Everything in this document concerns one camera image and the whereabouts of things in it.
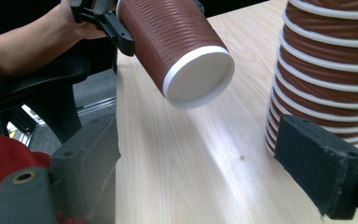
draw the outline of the stacked paper cups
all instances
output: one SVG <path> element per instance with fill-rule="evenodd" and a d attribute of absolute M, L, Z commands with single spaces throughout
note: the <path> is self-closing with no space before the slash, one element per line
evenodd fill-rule
<path fill-rule="evenodd" d="M 274 152 L 282 114 L 312 120 L 358 147 L 358 0 L 290 0 L 283 20 L 267 149 Z"/>

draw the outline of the black chair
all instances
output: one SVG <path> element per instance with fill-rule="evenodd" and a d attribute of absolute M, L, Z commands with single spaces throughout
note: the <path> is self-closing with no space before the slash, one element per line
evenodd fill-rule
<path fill-rule="evenodd" d="M 8 136 L 6 126 L 9 121 L 21 126 L 25 120 L 30 120 L 20 109 L 21 105 L 28 105 L 64 143 L 82 127 L 73 85 L 85 80 L 89 74 L 87 58 L 68 57 L 53 61 L 28 76 L 0 81 L 0 134 Z M 23 132 L 33 128 L 23 126 Z"/>

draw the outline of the forearm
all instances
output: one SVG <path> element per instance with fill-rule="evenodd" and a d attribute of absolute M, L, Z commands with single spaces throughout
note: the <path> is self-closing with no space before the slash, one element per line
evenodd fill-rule
<path fill-rule="evenodd" d="M 81 39 L 60 10 L 55 7 L 39 20 L 0 35 L 1 76 L 30 73 Z"/>

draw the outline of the person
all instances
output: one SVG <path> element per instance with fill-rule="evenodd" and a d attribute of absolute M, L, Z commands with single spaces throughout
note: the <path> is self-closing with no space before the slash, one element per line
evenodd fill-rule
<path fill-rule="evenodd" d="M 74 21 L 69 0 L 20 28 L 0 35 L 0 79 L 29 74 L 70 49 L 83 39 L 103 37 L 90 23 Z M 22 143 L 0 135 L 0 183 L 20 169 L 49 167 L 49 155 L 31 152 Z"/>

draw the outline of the light wood tabletop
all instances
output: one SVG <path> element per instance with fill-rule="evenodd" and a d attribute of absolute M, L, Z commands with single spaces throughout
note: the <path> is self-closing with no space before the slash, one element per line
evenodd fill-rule
<path fill-rule="evenodd" d="M 117 223 L 358 223 L 321 218 L 264 145 L 269 91 L 287 0 L 209 22 L 235 60 L 209 104 L 180 110 L 136 57 L 119 54 Z"/>

